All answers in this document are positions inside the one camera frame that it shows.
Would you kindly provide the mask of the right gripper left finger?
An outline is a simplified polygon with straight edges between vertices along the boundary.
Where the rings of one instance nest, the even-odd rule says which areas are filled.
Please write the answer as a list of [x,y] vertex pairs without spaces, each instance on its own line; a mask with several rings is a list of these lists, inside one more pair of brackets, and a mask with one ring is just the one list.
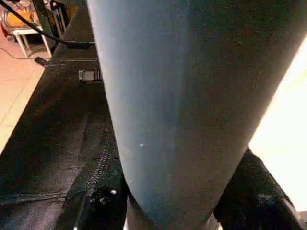
[[81,204],[75,230],[122,230],[125,225],[127,188],[116,144],[102,144],[72,186]]

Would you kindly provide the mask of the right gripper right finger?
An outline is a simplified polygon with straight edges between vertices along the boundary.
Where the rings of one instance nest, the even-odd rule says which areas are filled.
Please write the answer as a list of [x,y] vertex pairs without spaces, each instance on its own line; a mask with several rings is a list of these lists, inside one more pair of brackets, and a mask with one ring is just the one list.
[[307,228],[288,195],[251,149],[246,149],[213,213],[224,230]]

